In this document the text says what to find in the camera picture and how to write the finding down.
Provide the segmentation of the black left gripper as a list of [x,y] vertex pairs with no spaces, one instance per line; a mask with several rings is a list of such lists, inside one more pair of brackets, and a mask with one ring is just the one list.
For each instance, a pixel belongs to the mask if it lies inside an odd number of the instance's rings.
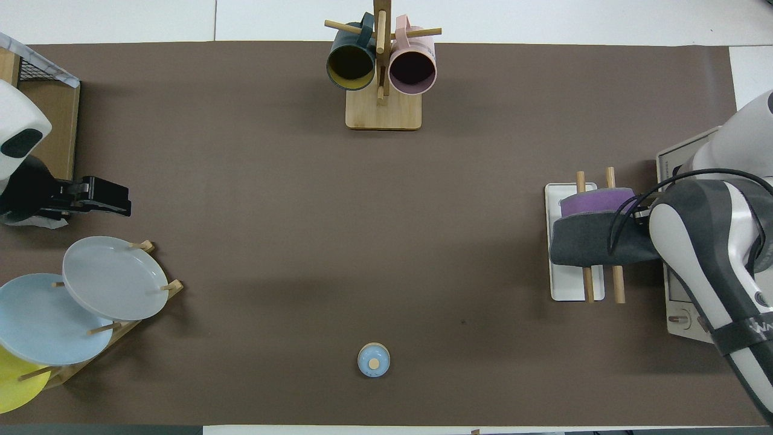
[[[51,201],[60,193],[61,182],[50,174],[37,157],[30,156],[11,174],[2,191],[3,225],[67,225],[69,215],[104,212],[124,217],[132,215],[129,189],[96,176],[82,178],[83,201],[91,204],[64,204]],[[128,208],[109,205],[129,205]]]

